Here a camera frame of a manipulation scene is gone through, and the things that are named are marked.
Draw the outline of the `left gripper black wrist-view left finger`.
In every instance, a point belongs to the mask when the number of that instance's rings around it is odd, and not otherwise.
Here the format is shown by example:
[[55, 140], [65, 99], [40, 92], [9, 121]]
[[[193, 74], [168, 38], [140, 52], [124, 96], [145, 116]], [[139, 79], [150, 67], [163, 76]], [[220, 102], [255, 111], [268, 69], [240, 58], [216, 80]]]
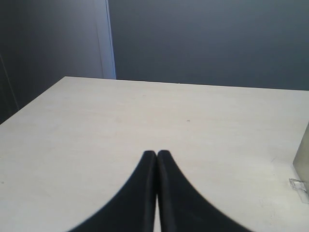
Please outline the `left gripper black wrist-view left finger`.
[[145, 151], [134, 172], [95, 214], [72, 232], [152, 232], [157, 193], [157, 156]]

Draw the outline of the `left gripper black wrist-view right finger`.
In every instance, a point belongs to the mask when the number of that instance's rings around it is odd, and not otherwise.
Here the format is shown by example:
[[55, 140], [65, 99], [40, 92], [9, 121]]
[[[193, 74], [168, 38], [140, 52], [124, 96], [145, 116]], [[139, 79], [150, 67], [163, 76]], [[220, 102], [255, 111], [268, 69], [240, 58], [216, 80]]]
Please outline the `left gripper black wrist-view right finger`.
[[157, 155], [158, 205], [163, 232], [247, 232], [190, 184], [168, 150]]

